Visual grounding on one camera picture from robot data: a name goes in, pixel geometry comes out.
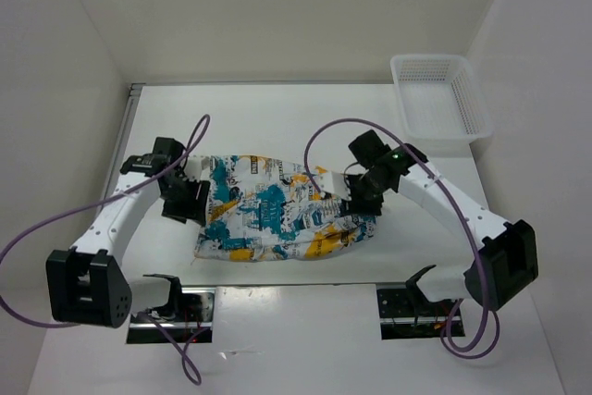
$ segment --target printed fabric bag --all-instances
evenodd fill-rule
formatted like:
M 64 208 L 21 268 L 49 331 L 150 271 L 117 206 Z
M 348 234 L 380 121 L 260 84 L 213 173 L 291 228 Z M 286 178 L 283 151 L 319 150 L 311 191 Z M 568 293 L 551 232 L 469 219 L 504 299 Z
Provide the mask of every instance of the printed fabric bag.
M 375 217 L 343 215 L 343 200 L 322 198 L 301 165 L 245 155 L 209 156 L 202 164 L 211 185 L 198 258 L 319 259 L 374 233 Z M 317 167 L 314 177 L 324 172 Z

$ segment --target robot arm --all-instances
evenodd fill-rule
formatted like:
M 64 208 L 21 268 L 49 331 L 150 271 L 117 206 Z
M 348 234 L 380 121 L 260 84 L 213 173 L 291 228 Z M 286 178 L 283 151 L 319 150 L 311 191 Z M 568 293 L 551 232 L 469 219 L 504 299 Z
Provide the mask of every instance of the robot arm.
M 54 250 L 45 263 L 55 320 L 119 327 L 131 308 L 131 290 L 119 266 L 136 228 L 161 197 L 162 216 L 205 223 L 210 184 L 199 181 L 201 166 L 188 162 L 138 190 L 183 154 L 180 142 L 156 138 L 153 151 L 131 156 L 120 170 L 113 196 L 89 229 L 67 251 Z
M 535 232 L 523 220 L 511 224 L 489 212 L 444 179 L 423 153 L 409 144 L 407 147 L 426 163 L 459 205 L 485 268 L 489 307 L 499 310 L 538 276 Z M 322 178 L 323 188 L 350 200 L 346 211 L 377 215 L 383 193 L 394 190 L 424 208 L 461 242 L 467 242 L 463 225 L 447 196 L 404 149 L 391 150 L 370 130 L 351 143 L 350 150 L 367 171 L 349 176 L 347 187 L 330 173 L 330 178 Z M 468 269 L 431 265 L 416 273 L 406 285 L 418 303 L 473 298 L 483 304 L 475 262 Z

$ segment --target white table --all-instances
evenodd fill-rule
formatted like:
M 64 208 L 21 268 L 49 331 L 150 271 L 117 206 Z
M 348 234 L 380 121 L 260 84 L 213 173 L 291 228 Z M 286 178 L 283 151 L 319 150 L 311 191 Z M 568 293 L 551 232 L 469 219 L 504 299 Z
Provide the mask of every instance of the white table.
M 149 152 L 155 136 L 187 141 L 203 113 L 212 116 L 212 124 L 198 154 L 260 154 L 302 163 L 310 136 L 338 117 L 363 117 L 402 134 L 390 85 L 145 87 L 125 157 Z M 312 165 L 342 171 L 353 160 L 348 144 L 366 130 L 357 124 L 328 130 L 313 146 Z M 432 160 L 448 179 L 485 204 L 469 146 L 454 155 Z M 461 258 L 470 264 L 465 240 L 453 238 L 415 203 L 394 193 L 387 197 L 371 241 L 356 245 L 351 253 L 315 262 L 193 261 L 197 226 L 162 218 L 161 209 L 162 203 L 151 209 L 130 243 L 123 264 L 128 279 L 170 273 L 195 285 L 404 281 L 426 265 L 456 264 Z
M 212 125 L 200 154 L 301 162 L 314 130 L 338 117 L 363 117 L 401 133 L 389 85 L 144 87 L 125 156 L 150 151 L 156 136 L 185 141 L 203 113 L 212 115 Z M 313 149 L 313 163 L 342 170 L 352 159 L 348 143 L 363 131 L 349 124 L 329 130 Z M 431 160 L 485 204 L 468 146 L 454 157 Z M 397 281 L 424 265 L 470 255 L 465 242 L 393 194 L 376 236 L 355 252 L 317 262 L 192 262 L 196 227 L 162 218 L 160 207 L 149 211 L 124 258 L 130 280 L 157 272 L 180 276 L 184 284 L 215 286 Z M 463 306 L 469 335 L 478 314 L 476 304 Z M 530 294 L 523 291 L 499 315 L 499 347 L 488 358 L 467 363 L 449 356 L 438 339 L 382 341 L 370 284 L 219 288 L 213 342 L 191 352 L 203 370 L 197 391 L 169 345 L 126 346 L 125 328 L 75 327 L 47 333 L 30 395 L 563 393 Z

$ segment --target black mounting base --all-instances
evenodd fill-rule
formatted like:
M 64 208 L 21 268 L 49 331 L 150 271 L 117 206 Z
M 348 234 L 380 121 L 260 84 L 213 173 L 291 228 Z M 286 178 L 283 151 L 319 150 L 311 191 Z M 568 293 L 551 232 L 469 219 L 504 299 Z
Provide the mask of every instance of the black mounting base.
M 131 289 L 106 250 L 97 254 L 54 250 L 45 262 L 56 321 L 119 327 L 131 308 Z

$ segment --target white plastic basket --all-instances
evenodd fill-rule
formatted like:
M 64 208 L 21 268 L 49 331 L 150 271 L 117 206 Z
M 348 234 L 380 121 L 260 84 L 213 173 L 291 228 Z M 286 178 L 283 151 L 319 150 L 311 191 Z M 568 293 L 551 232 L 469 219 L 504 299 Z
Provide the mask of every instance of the white plastic basket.
M 407 135 L 423 146 L 486 138 L 493 125 L 469 61 L 452 55 L 403 55 L 390 60 Z

